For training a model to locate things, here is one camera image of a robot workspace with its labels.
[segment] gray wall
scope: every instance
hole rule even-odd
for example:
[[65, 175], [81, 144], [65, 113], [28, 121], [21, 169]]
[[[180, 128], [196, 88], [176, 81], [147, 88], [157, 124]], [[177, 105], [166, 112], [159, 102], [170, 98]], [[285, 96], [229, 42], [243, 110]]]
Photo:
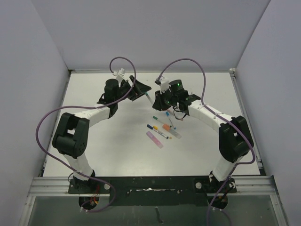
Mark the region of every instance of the gray wall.
[[[216, 72], [237, 65], [269, 0], [32, 2], [70, 69], [108, 72], [109, 61], [121, 55], [139, 71], [191, 57]], [[198, 72], [191, 65], [172, 70]]]
[[300, 9], [299, 0], [272, 0], [237, 70], [263, 164], [292, 226], [301, 222]]
[[[0, 224], [18, 224], [44, 155], [40, 118], [60, 103], [68, 71], [30, 0], [0, 1]], [[41, 130], [48, 145], [54, 117]]]

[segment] robotic arm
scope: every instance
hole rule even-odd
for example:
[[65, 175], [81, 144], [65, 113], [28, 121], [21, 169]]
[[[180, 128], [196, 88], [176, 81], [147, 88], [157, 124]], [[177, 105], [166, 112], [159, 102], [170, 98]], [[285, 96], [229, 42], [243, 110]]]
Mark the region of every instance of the robotic arm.
[[[131, 85], [124, 79], [124, 73], [124, 69], [121, 69], [118, 73], [114, 72], [115, 79], [106, 81], [104, 94], [98, 100], [95, 109], [85, 110], [76, 114], [64, 113], [58, 123], [52, 146], [67, 159], [73, 168], [85, 175], [95, 176], [84, 153], [87, 147], [89, 128], [102, 120], [109, 119], [118, 110], [117, 103], [104, 108], [98, 107], [122, 98], [130, 90]], [[134, 101], [149, 90], [151, 90], [151, 87], [136, 80], [127, 98]], [[73, 178], [78, 183], [89, 183], [88, 178], [79, 175], [77, 172], [74, 172]]]
[[[187, 115], [200, 119], [219, 134], [221, 158], [210, 173], [209, 177], [212, 183], [219, 184], [219, 182], [224, 181], [232, 171], [235, 164], [249, 152], [249, 147], [244, 139], [237, 134], [234, 128], [232, 128], [228, 123], [225, 123], [206, 109], [201, 104], [200, 97], [194, 94], [189, 95], [188, 91], [183, 88], [181, 80], [169, 82], [167, 78], [162, 76], [160, 80], [156, 80], [156, 83], [160, 86], [160, 91], [155, 92], [156, 99], [153, 104], [154, 109], [165, 111], [172, 106], [174, 109], [178, 109]], [[208, 107], [216, 112], [216, 114], [231, 121], [243, 132], [251, 145], [254, 145], [250, 130], [244, 117], [232, 117], [221, 113], [211, 106]]]

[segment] black mounting plate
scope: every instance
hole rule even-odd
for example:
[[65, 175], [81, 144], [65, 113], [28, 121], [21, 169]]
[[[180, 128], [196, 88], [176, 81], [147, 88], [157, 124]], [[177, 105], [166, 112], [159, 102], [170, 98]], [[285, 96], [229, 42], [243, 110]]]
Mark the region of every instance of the black mounting plate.
[[[195, 204], [207, 206], [207, 194], [216, 193], [219, 187], [213, 188], [208, 176], [176, 176], [176, 177], [96, 177], [109, 182], [116, 188], [116, 199], [112, 206], [175, 206]], [[95, 182], [93, 188], [78, 186], [74, 179], [69, 186], [69, 194], [93, 194], [99, 185], [100, 194], [114, 196], [112, 189], [105, 190], [103, 183]], [[229, 187], [221, 190], [224, 193]]]

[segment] blue marker cap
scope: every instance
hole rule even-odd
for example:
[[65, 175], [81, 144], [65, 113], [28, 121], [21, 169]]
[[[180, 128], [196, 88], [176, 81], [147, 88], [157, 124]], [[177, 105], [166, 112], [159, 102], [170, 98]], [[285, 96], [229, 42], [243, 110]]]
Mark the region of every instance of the blue marker cap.
[[147, 127], [150, 128], [150, 129], [153, 129], [153, 127], [149, 124], [147, 124]]

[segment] pink marker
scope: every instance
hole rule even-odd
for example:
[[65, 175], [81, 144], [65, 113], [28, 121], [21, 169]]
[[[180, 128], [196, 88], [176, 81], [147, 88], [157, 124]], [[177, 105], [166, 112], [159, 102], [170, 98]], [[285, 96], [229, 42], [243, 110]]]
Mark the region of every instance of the pink marker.
[[151, 132], [146, 132], [146, 135], [159, 147], [162, 148], [163, 144], [151, 133]]

